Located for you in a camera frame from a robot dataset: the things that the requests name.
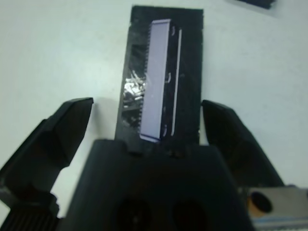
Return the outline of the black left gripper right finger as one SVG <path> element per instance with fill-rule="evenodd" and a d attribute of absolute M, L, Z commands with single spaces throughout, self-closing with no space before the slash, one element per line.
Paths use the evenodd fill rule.
<path fill-rule="evenodd" d="M 238 186 L 284 186 L 267 155 L 232 108 L 208 100 L 202 101 L 202 108 L 208 143 L 219 149 Z"/>

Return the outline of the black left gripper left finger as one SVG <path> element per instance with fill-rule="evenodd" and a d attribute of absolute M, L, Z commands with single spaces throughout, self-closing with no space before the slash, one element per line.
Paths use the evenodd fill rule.
<path fill-rule="evenodd" d="M 1 169 L 0 191 L 50 191 L 84 138 L 92 104 L 92 98 L 69 100 L 42 120 Z"/>

